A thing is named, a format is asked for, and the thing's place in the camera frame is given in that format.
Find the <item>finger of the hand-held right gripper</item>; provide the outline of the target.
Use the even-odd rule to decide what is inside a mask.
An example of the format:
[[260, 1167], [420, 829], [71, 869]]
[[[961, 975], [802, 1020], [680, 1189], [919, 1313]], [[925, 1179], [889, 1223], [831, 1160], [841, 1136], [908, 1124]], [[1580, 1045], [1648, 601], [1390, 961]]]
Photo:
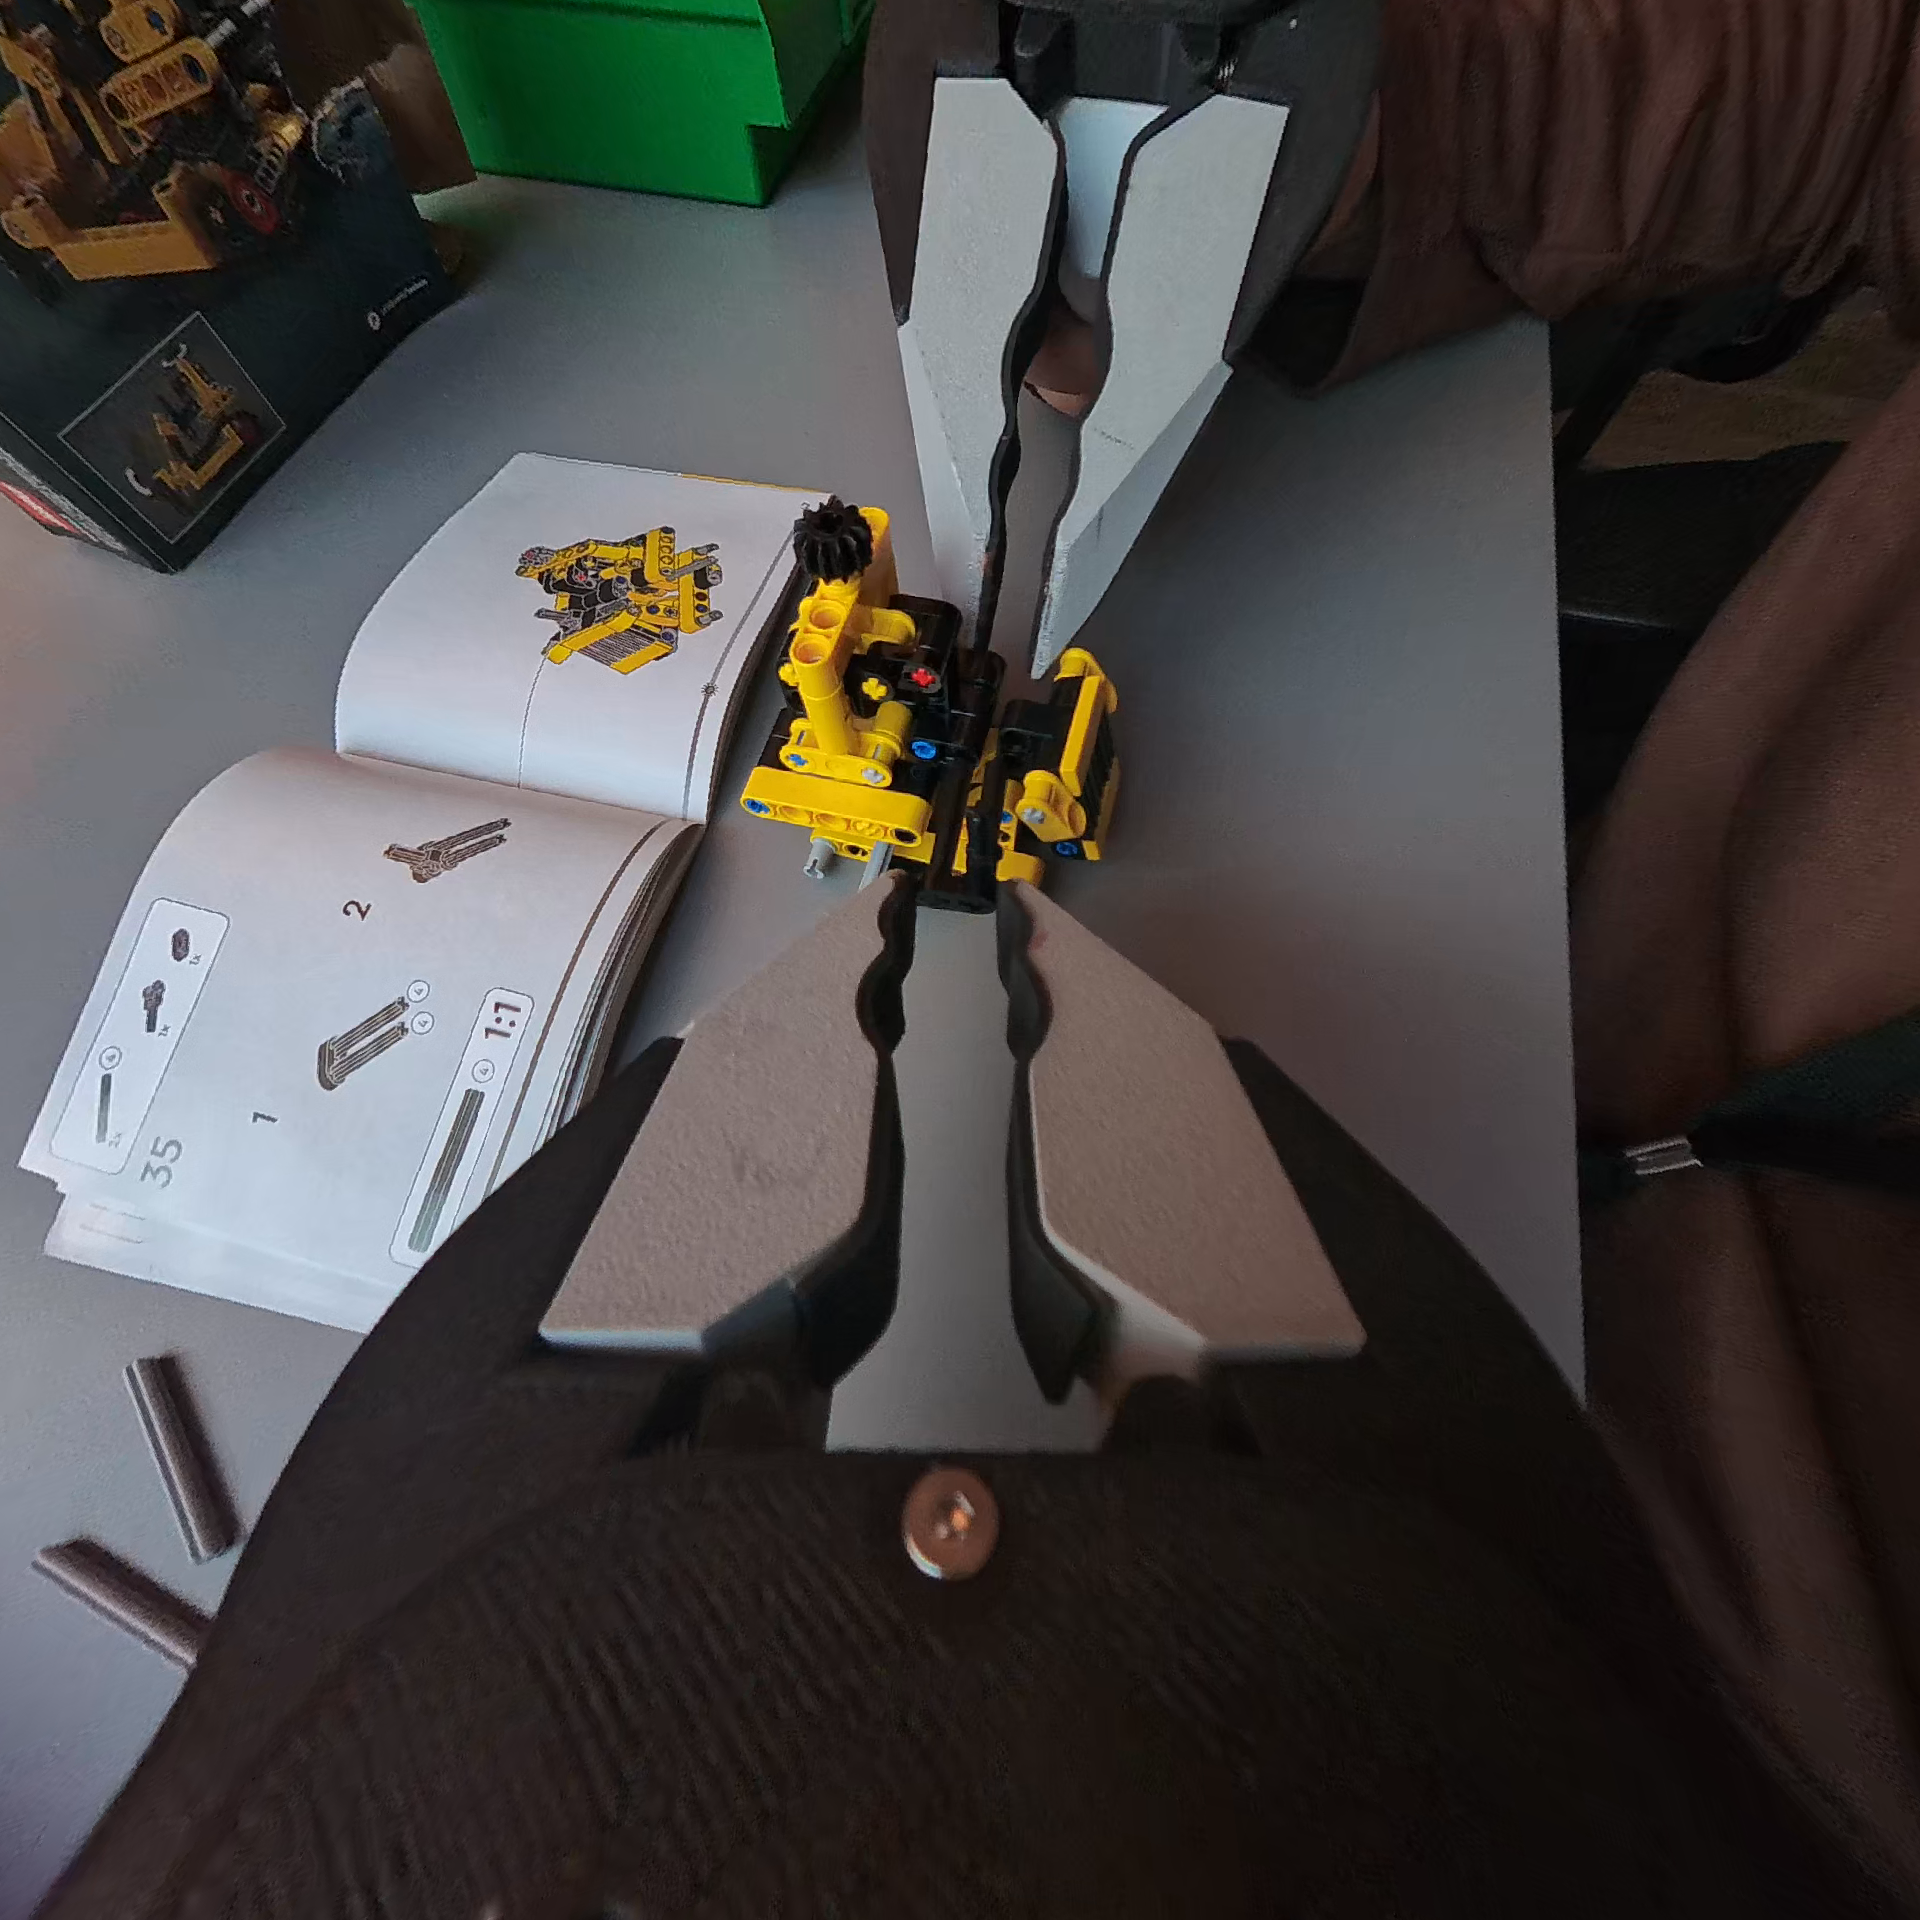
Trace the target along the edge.
[[938, 596], [994, 617], [1016, 396], [1061, 254], [1064, 150], [1007, 78], [932, 84], [914, 276], [896, 328]]
[[1105, 374], [1046, 539], [1038, 671], [1097, 611], [1229, 381], [1228, 335], [1287, 128], [1281, 103], [1216, 92], [1121, 157], [1097, 283]]

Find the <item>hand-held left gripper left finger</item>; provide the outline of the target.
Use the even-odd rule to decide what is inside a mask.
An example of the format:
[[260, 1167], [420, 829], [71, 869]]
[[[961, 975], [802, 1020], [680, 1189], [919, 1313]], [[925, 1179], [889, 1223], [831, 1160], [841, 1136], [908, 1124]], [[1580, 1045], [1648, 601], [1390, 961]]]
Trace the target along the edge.
[[544, 1311], [561, 1350], [831, 1389], [896, 1307], [910, 879], [834, 907], [684, 1033]]

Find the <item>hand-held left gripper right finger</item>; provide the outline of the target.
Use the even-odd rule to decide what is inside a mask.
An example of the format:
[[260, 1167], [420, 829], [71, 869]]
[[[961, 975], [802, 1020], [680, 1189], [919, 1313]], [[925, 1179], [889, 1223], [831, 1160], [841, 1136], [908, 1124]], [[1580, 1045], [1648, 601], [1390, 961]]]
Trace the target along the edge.
[[996, 942], [1009, 1297], [1041, 1399], [1356, 1358], [1359, 1316], [1212, 1021], [1024, 879]]

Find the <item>yellow black lego model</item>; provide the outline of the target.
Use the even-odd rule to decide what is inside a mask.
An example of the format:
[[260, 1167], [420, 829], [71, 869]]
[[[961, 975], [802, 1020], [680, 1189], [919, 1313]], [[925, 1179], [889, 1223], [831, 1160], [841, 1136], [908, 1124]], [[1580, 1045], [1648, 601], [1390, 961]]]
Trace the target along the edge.
[[806, 591], [778, 681], [784, 718], [741, 788], [802, 828], [806, 871], [902, 869], [925, 905], [992, 912], [1006, 881], [1100, 862], [1119, 792], [1118, 687], [1085, 647], [1046, 695], [1006, 699], [1006, 663], [961, 640], [957, 607], [901, 595], [889, 518], [839, 496], [793, 534]]

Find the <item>person's right forearm brown sleeve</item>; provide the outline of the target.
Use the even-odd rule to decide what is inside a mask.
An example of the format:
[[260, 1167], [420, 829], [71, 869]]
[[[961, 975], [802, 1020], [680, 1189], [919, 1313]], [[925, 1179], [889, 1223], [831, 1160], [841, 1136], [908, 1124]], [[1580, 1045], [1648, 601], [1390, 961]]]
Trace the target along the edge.
[[1849, 269], [1916, 341], [1913, 3], [1383, 5], [1376, 103], [1270, 350], [1314, 393], [1512, 311]]

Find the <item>lego instruction booklet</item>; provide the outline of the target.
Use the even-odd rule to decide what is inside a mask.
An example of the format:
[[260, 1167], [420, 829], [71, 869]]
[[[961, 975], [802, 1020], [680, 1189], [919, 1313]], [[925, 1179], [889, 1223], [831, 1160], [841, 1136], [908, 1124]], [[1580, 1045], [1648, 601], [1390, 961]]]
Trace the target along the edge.
[[449, 515], [332, 748], [150, 852], [20, 1152], [42, 1252], [367, 1333], [591, 1095], [824, 496], [524, 449]]

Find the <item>dark grey lego axle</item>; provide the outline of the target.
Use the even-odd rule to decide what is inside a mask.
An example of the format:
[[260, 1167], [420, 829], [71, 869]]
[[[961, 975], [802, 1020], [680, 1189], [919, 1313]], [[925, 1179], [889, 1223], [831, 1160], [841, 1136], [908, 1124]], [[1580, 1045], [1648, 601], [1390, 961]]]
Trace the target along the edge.
[[38, 1547], [31, 1566], [96, 1619], [190, 1673], [205, 1645], [209, 1615], [120, 1553], [88, 1539]]
[[186, 1559], [207, 1566], [240, 1543], [223, 1473], [175, 1355], [135, 1358], [127, 1395]]

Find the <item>dark lego set box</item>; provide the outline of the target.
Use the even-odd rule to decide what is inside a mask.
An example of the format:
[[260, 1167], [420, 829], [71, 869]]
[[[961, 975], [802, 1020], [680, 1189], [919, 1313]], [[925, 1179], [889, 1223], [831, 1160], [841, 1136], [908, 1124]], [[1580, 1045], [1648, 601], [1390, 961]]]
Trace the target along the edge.
[[2, 5], [4, 496], [177, 572], [452, 299], [415, 5]]

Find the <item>person's right hand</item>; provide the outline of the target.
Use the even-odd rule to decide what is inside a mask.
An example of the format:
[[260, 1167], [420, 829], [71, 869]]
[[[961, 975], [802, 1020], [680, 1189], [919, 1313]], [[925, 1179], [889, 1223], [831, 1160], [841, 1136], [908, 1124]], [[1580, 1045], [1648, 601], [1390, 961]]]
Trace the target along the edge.
[[1024, 393], [1063, 419], [1080, 419], [1109, 373], [1109, 337], [1097, 281], [1061, 269], [1046, 293], [1046, 319]]

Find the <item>green box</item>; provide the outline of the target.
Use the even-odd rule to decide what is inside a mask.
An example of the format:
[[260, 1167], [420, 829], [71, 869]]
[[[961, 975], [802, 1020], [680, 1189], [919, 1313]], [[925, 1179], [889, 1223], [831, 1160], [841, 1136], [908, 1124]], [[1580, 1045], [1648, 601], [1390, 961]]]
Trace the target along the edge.
[[413, 3], [482, 175], [766, 205], [873, 3]]

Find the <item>black chair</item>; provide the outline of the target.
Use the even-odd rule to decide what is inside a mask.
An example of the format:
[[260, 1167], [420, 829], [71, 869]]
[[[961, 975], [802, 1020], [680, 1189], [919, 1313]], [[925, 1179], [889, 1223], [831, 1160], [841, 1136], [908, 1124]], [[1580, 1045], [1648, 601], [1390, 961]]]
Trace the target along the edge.
[[1776, 283], [1590, 305], [1550, 333], [1559, 699], [1567, 835], [1592, 823], [1673, 673], [1767, 544], [1834, 467], [1814, 439], [1735, 459], [1599, 469], [1631, 391], [1676, 373], [1728, 393], [1785, 368], [1860, 285]]

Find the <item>person's leg brown trousers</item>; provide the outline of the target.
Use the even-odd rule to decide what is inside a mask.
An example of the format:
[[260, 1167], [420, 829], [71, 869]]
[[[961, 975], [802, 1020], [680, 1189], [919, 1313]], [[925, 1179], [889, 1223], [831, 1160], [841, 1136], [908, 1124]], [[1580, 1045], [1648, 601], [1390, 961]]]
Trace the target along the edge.
[[1743, 1718], [1916, 1915], [1916, 374], [1649, 716], [1572, 982], [1590, 1409]]

